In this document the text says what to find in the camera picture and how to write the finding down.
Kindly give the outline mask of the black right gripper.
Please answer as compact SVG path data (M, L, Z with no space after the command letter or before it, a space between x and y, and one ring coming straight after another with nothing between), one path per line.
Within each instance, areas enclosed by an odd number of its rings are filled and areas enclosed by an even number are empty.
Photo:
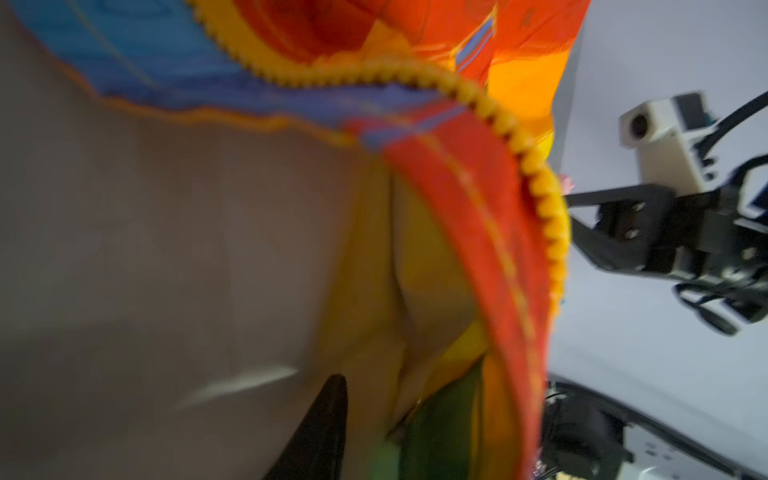
M669 226L677 299L706 324L732 322L714 303L756 324L767 318L767 233L739 212L741 190L728 182L676 199L668 187L642 184L570 194L568 208L597 209L592 227L571 218L571 243L600 270L641 272L674 204Z

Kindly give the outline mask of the multicolour patchwork jacket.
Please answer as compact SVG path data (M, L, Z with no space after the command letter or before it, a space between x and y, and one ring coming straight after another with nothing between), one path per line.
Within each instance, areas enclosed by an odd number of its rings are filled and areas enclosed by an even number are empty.
M527 479L585 1L5 1L1 475Z

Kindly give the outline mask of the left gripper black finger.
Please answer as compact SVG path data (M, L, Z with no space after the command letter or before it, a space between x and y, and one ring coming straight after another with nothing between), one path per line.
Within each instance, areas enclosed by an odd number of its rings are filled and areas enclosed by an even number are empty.
M339 480L347 415L346 378L331 375L264 479Z

